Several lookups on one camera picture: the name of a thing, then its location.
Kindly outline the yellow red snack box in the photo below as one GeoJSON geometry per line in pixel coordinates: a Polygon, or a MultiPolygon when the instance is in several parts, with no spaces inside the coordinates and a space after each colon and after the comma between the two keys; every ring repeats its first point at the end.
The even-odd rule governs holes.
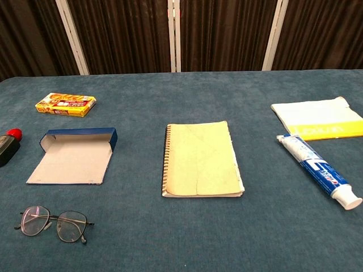
{"type": "Polygon", "coordinates": [[[84,117],[95,104],[93,96],[49,93],[35,108],[40,113],[84,117]]]}

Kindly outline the white blue toothpaste tube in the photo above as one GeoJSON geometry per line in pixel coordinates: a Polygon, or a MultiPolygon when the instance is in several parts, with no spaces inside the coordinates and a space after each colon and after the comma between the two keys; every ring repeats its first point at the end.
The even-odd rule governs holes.
{"type": "Polygon", "coordinates": [[[298,135],[278,135],[277,140],[295,160],[310,174],[319,186],[345,210],[351,210],[363,202],[352,191],[349,182],[298,135]]]}

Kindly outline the black bottle red cap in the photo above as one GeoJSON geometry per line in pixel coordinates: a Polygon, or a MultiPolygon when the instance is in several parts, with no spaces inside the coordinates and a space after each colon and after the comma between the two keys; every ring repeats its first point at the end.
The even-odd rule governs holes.
{"type": "Polygon", "coordinates": [[[22,131],[18,128],[10,129],[0,135],[0,167],[6,165],[20,148],[22,131]]]}

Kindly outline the teal blue table cloth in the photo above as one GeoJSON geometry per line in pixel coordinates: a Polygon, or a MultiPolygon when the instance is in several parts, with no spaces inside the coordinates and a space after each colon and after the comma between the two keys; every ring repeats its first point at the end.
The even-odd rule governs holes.
{"type": "Polygon", "coordinates": [[[276,139],[274,103],[344,97],[363,116],[363,70],[16,77],[0,82],[0,135],[20,128],[0,168],[0,272],[363,272],[363,204],[347,211],[276,139]],[[49,93],[93,96],[84,117],[40,113],[49,93]],[[164,198],[169,123],[227,121],[245,187],[239,198],[164,198]],[[28,185],[50,129],[114,127],[101,185],[28,185]],[[79,211],[87,244],[14,226],[27,207],[79,211]]]}

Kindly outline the white metal frame post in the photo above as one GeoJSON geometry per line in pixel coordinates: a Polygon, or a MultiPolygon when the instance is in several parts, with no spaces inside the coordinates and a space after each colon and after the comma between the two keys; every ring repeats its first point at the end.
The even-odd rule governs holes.
{"type": "Polygon", "coordinates": [[[275,54],[280,39],[285,14],[288,8],[289,0],[277,0],[275,14],[272,21],[271,31],[269,34],[268,44],[265,51],[264,61],[261,70],[271,71],[275,54]]]}
{"type": "Polygon", "coordinates": [[[180,0],[167,0],[171,72],[182,71],[180,0]]]}
{"type": "Polygon", "coordinates": [[[80,75],[90,75],[77,28],[67,0],[55,0],[80,75]]]}

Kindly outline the blue cardboard glasses case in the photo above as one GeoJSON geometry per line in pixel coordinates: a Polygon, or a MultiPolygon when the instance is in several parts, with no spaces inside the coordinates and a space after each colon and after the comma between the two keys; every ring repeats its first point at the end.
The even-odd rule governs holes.
{"type": "Polygon", "coordinates": [[[113,127],[48,130],[44,156],[27,184],[101,185],[117,143],[113,127]]]}

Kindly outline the dark brown curtain panel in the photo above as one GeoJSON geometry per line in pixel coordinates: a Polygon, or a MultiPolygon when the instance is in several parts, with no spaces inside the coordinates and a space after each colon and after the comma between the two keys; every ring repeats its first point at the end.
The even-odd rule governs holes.
{"type": "Polygon", "coordinates": [[[78,74],[55,0],[0,0],[0,82],[78,74]]]}
{"type": "Polygon", "coordinates": [[[277,0],[180,0],[181,70],[261,70],[277,0]]]}
{"type": "Polygon", "coordinates": [[[272,68],[363,69],[363,0],[289,0],[272,68]]]}
{"type": "Polygon", "coordinates": [[[169,73],[167,0],[67,0],[90,74],[169,73]]]}

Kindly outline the yellow spiral notebook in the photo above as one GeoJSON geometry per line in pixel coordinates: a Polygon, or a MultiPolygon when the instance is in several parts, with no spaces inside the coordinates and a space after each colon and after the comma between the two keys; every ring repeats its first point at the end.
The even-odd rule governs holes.
{"type": "Polygon", "coordinates": [[[167,125],[163,197],[240,197],[243,193],[226,121],[167,125]]]}

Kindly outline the white yellow paper booklet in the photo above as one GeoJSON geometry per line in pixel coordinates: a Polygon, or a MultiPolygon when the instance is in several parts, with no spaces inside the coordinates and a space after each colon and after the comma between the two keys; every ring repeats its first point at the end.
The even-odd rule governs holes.
{"type": "Polygon", "coordinates": [[[363,117],[350,109],[345,98],[272,104],[289,134],[304,141],[362,137],[363,117]]]}

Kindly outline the thin-framed eyeglasses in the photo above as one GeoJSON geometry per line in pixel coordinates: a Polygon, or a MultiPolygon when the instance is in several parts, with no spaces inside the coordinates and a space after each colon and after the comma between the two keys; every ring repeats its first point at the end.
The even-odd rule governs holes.
{"type": "Polygon", "coordinates": [[[78,240],[87,244],[85,231],[88,226],[94,226],[87,217],[79,211],[64,211],[60,215],[52,215],[44,206],[30,206],[20,213],[20,223],[14,226],[26,236],[37,236],[47,230],[53,222],[56,223],[58,238],[65,243],[75,243],[78,240]]]}

